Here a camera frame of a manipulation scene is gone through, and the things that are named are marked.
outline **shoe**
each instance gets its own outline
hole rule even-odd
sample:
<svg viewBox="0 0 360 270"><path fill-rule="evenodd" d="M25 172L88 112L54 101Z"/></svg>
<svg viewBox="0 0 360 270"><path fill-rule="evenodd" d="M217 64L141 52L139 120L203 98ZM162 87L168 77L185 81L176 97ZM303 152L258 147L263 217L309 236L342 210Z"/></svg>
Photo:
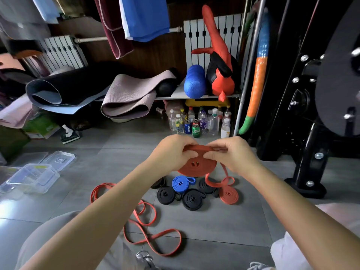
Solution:
<svg viewBox="0 0 360 270"><path fill-rule="evenodd" d="M250 267L247 270L272 270L272 269L275 268L272 268L260 262L253 261L250 263Z"/></svg>
<svg viewBox="0 0 360 270"><path fill-rule="evenodd" d="M136 254L136 257L138 260L141 260L141 261L145 260L147 262L147 264L149 265L149 270L159 269L153 263L153 257L149 255L149 252L147 252L145 250L140 251Z"/></svg>

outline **green tape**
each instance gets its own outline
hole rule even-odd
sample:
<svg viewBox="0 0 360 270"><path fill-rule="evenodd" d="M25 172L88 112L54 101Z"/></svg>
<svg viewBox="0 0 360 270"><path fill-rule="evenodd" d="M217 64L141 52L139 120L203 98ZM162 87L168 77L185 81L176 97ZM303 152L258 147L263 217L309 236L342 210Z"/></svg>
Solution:
<svg viewBox="0 0 360 270"><path fill-rule="evenodd" d="M254 121L254 119L255 119L255 117L246 116L244 124L242 125L242 127L239 130L239 135L243 135L249 130L252 122Z"/></svg>

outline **yellow plastic object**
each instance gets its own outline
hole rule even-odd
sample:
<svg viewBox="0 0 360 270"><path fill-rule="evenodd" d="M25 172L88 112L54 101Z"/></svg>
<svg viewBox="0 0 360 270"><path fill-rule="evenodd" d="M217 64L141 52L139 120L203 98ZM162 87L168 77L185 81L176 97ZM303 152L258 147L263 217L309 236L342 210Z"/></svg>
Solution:
<svg viewBox="0 0 360 270"><path fill-rule="evenodd" d="M224 102L219 100L203 100L203 99L187 99L185 101L186 106L200 107L200 106L221 106L226 107L230 105L229 99L226 98Z"/></svg>

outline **blue resistance band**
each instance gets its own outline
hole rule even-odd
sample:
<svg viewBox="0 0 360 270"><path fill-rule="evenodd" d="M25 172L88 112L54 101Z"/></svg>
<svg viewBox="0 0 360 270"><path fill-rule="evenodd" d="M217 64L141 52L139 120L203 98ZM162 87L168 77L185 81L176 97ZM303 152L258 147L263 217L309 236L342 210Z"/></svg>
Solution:
<svg viewBox="0 0 360 270"><path fill-rule="evenodd" d="M172 180L172 188L179 193L183 193L188 190L189 184L195 185L195 178L194 177L186 177L184 175L180 175L175 177Z"/></svg>

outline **machine foot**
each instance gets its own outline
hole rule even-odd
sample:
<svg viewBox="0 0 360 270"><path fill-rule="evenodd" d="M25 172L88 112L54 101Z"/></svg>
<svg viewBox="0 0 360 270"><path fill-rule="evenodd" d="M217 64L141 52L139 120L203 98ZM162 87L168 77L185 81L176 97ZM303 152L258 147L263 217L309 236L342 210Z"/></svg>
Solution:
<svg viewBox="0 0 360 270"><path fill-rule="evenodd" d="M322 199L326 194L326 188L320 183L306 189L301 189L295 184L293 178L286 178L285 182L305 198Z"/></svg>

